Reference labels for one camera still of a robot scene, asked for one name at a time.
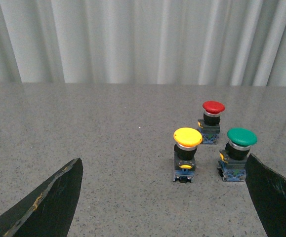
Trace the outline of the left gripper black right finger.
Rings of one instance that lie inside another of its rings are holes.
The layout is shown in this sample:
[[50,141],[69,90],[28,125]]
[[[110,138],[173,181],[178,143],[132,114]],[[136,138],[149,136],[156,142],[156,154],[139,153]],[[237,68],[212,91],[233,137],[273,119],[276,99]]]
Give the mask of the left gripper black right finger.
[[246,185],[258,217],[269,237],[286,237],[286,178],[250,154]]

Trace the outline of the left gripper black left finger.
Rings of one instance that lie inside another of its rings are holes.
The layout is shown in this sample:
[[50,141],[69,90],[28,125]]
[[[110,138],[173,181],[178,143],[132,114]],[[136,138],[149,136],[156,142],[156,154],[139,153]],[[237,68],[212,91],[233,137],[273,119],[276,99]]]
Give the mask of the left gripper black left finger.
[[0,216],[0,237],[65,237],[79,201],[83,165],[73,159]]

